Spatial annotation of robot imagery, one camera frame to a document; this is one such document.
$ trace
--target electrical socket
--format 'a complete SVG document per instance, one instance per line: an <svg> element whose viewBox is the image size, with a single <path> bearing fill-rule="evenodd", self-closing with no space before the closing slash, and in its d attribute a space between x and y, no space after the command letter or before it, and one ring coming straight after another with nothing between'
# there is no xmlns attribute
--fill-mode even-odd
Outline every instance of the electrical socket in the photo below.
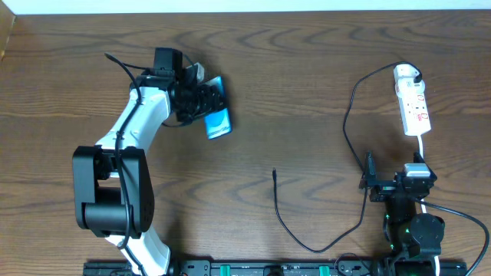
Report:
<svg viewBox="0 0 491 276"><path fill-rule="evenodd" d="M409 64L397 65L394 68L400 115L404 133L408 136L418 136L431 130L430 116L424 96L424 81L414 83L414 78L418 74L417 69Z"/></svg>

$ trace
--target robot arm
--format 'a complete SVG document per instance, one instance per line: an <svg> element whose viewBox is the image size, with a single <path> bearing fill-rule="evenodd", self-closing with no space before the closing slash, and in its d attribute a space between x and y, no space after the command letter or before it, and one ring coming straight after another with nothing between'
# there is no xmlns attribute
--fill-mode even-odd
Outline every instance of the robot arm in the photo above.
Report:
<svg viewBox="0 0 491 276"><path fill-rule="evenodd" d="M121 141L121 149L132 146L142 149L147 154L157 130L170 115L170 99L167 91L157 87L140 87L140 91L142 94L141 105L126 127ZM116 132L121 128L121 124L128 117L134 105L137 104L137 98L136 89L132 89L130 101L123 113L106 136L97 141L96 146L101 146L103 150L114 150ZM110 176L119 177L119 173L112 172ZM106 237L106 240L116 246L123 239L124 235L118 234L111 234ZM127 248L122 249L121 252L131 263L134 274L162 275L167 272L169 267L169 247L161 242L152 225L139 238L130 238Z"/></svg>
<svg viewBox="0 0 491 276"><path fill-rule="evenodd" d="M122 189L103 187L98 181L123 173L131 215L128 243L121 251L134 274L166 274L170 263L169 247L152 226L154 197L145 155L153 138L172 112L182 124L189 124L226 106L217 89L200 84L203 67L194 64L183 69L182 57L177 50L157 48L153 68L147 68L130 86L130 100L114 126L95 146L79 146L73 157L77 223L118 247L128 220L124 195ZM140 88L140 100L135 85ZM140 106L132 113L136 104ZM122 137L116 156L118 131Z"/></svg>

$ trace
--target wooden table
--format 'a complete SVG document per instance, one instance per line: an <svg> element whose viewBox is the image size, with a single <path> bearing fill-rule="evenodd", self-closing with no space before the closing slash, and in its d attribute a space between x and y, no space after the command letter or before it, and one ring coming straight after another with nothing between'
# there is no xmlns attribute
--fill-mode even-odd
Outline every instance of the wooden table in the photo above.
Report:
<svg viewBox="0 0 491 276"><path fill-rule="evenodd" d="M186 52L229 86L233 132L208 141L199 121L160 128L147 157L155 228L175 252L219 259L331 259L389 251L384 205L330 251L300 248L285 223L320 248L355 225L360 171L341 123L351 88L394 61L424 72L433 129L423 136L439 179L429 202L491 226L491 16L489 11L309 12L19 17L0 63L0 274L80 274L86 260L121 259L75 223L71 156L93 145L127 103L127 75L104 58L149 66L155 47ZM384 177L412 160L394 77L358 90L348 134L373 150ZM483 245L474 223L446 222L443 257L470 266ZM491 271L489 256L476 275Z"/></svg>

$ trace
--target black cord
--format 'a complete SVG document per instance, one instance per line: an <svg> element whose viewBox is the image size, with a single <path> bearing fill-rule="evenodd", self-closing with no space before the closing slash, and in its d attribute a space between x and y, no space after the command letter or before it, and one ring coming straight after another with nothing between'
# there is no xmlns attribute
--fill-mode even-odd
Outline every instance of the black cord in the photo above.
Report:
<svg viewBox="0 0 491 276"><path fill-rule="evenodd" d="M419 83L421 82L421 79L423 78L423 73L421 73L421 70L416 67L414 64L410 63L410 62L407 62L407 61L398 61L398 62L394 62L392 64L389 64L389 65L385 65L383 66L382 68L379 68L371 73L369 73L368 75L362 77L353 87L353 91L351 92L351 100L350 100L350 104L348 105L348 110L346 110L346 114L344 115L344 120L343 120L343 134L344 134L344 138L346 139L346 143L348 143L348 146L350 147L350 150L351 152L353 153L353 156L354 158L356 159L356 162L358 163L358 166L360 166L360 169L361 171L363 172L364 169L363 169L363 164L361 163L360 159L358 158L358 155L356 154L356 152L354 151L353 149L353 146L351 145L351 142L350 140L348 139L348 135L346 134L346 121L348 120L348 115L351 111L351 108L353 107L353 100L354 100L354 93L356 92L356 88L358 87L358 85L368 79L369 77L375 75L376 73L382 71L382 70L385 70L389 67L393 67L393 66L397 66L397 65L400 65L400 64L409 64L410 66L416 68L416 70L420 73L419 75L416 76L416 78L414 79L414 82L415 83Z"/></svg>
<svg viewBox="0 0 491 276"><path fill-rule="evenodd" d="M137 112L137 109L141 104L142 97L141 97L140 86L137 85L137 81L135 80L135 77L128 70L127 66L111 54L104 53L104 56L106 56L106 58L108 58L110 61L117 63L119 66L121 66L123 68L123 70L130 77L131 82L135 86L135 89L137 90L137 94L138 94L138 98L137 98L137 102L135 103L135 106L130 111L130 114L128 115L128 117L126 117L123 124L121 124L121 128L119 129L119 131L116 132L116 142L114 144L114 156L115 156L115 160L116 160L117 171L118 171L118 174L120 177L121 192L123 193L124 208L126 211L126 229L124 231L124 239L122 242L120 242L117 245L117 248L122 250L122 249L126 248L126 246L128 244L128 240L130 239L130 228L131 228L131 221L132 221L132 206L130 205L130 198L128 196L126 181L124 180L123 167L121 164L120 141L123 139L124 129L126 128L127 124L130 122L131 117L133 117L133 115Z"/></svg>
<svg viewBox="0 0 491 276"><path fill-rule="evenodd" d="M122 64L126 67L130 67L130 68L135 68L135 69L141 69L141 70L151 70L151 68L148 68L148 67L143 67L143 66L136 66L136 65L132 65L132 64L126 64L124 62L122 62Z"/></svg>
<svg viewBox="0 0 491 276"><path fill-rule="evenodd" d="M283 222L282 217L279 214L279 210L278 210L278 196L276 195L276 169L273 169L273 193L274 193L274 196L275 196L275 211L276 211L276 216L278 217L279 223L282 224L283 228L287 231L287 233L289 233L290 236L300 246L302 246L305 250L310 251L312 253L323 253L323 252L326 252L329 248L331 248L333 245L335 245L337 242L339 242L342 238L344 238L346 235L348 235L351 232L353 232L356 228L358 228L358 226L361 225L361 223L363 222L363 216L364 216L364 213L365 213L365 205L367 203L368 190L365 189L365 196L364 196L364 199L363 199L363 206L361 207L360 221L355 226L353 226L351 229L349 229L345 233L341 234L338 238L336 238L333 242L331 242L331 244L329 244L328 246L324 247L323 249L319 249L319 250L314 250L312 248L309 248L307 245L304 245L301 241L299 241L297 239L297 237L295 237L295 235L293 235L293 233L290 231L290 229L288 229L288 227L286 227L285 223Z"/></svg>
<svg viewBox="0 0 491 276"><path fill-rule="evenodd" d="M469 268L469 270L465 274L465 276L470 275L474 271L474 269L476 269L476 267L479 265L479 263L483 260L484 255L485 255L486 251L488 250L488 246L489 246L489 231L488 231L488 228L479 219L474 218L471 215L467 215L466 213L455 211L455 210L449 209L447 207L443 207L443 206L436 205L436 204L433 204L433 203L429 203L429 202L426 202L426 201L423 202L423 201L420 201L419 199L415 199L415 198L410 198L410 200L412 200L412 201L414 201L416 203L420 203L420 204L426 205L426 206L431 207L431 208L435 208L435 209L439 209L441 211L449 212L450 214L461 216L461 217L463 217L465 219L469 219L469 220L475 222L477 225L481 226L481 228L484 230L484 236L485 236L485 238L484 238L484 246L483 246L483 249L481 250L481 252L479 253L479 256L477 257L476 261L473 263L473 265Z"/></svg>
<svg viewBox="0 0 491 276"><path fill-rule="evenodd" d="M143 268L143 265L135 258L133 255L133 252L130 250L130 248L125 247L124 250L128 254L128 257L130 257L131 261L135 263L138 267L138 271L140 271L141 276L147 276L147 273L145 272L145 269Z"/></svg>

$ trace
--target smartphone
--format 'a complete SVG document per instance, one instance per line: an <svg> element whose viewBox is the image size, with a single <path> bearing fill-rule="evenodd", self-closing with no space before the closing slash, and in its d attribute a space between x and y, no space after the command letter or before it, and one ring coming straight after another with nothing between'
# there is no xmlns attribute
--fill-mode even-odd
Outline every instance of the smartphone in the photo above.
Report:
<svg viewBox="0 0 491 276"><path fill-rule="evenodd" d="M218 87L219 92L225 97L225 87L222 77L218 76L206 82L209 86ZM211 113L205 117L206 135L208 139L215 139L232 132L230 123L229 108Z"/></svg>

